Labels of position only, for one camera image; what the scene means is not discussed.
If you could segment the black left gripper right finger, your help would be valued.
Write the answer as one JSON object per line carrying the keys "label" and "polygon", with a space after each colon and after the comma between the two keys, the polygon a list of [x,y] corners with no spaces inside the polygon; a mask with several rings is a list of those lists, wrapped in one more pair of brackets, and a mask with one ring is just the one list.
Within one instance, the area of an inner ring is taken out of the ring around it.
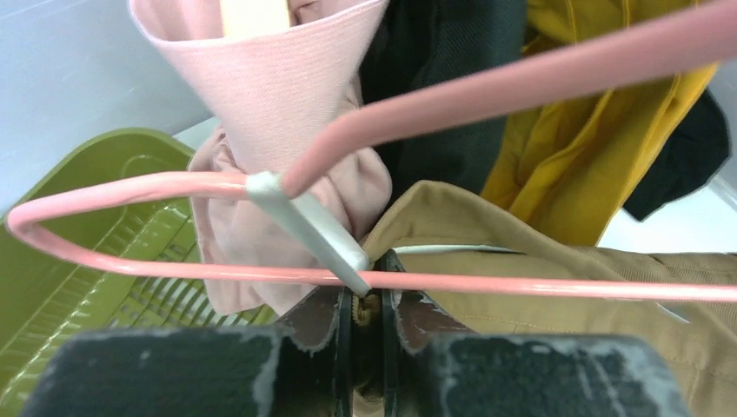
{"label": "black left gripper right finger", "polygon": [[418,291],[385,289],[387,416],[686,416],[665,361],[611,334],[477,334]]}

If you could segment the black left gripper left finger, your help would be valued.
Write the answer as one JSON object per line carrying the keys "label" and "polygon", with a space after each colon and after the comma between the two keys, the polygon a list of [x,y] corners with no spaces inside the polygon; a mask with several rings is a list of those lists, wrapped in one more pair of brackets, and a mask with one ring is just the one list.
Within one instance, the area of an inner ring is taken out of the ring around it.
{"label": "black left gripper left finger", "polygon": [[25,416],[348,416],[347,290],[270,325],[112,328],[66,342]]}

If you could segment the tan brown skirt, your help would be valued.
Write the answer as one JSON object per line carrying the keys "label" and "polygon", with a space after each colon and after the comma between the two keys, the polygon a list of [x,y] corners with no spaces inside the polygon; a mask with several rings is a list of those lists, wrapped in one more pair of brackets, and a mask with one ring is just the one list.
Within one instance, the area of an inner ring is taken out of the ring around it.
{"label": "tan brown skirt", "polygon": [[365,237],[479,333],[629,334],[666,361],[695,416],[736,413],[733,254],[569,247],[442,182],[420,182]]}

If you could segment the yellow skirt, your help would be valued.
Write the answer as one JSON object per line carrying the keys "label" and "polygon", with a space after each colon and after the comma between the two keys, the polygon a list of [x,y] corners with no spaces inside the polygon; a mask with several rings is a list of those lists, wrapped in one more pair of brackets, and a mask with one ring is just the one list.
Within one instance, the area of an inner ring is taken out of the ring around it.
{"label": "yellow skirt", "polygon": [[558,242],[595,245],[715,71],[512,114],[482,197]]}

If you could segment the pink wire hanger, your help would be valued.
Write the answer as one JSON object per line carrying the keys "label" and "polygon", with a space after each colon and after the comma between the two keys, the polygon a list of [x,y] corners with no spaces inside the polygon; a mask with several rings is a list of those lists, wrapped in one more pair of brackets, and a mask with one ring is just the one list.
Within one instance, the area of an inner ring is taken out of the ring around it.
{"label": "pink wire hanger", "polygon": [[[123,275],[343,285],[358,295],[371,288],[425,290],[410,273],[356,267],[361,248],[309,195],[309,188],[341,159],[376,144],[643,83],[735,55],[736,4],[712,1],[572,47],[370,104],[332,122],[280,175],[143,175],[20,204],[7,214],[6,226],[19,241],[48,255]],[[43,226],[49,219],[67,215],[182,196],[251,200],[307,247],[324,268],[135,261],[80,247]]]}

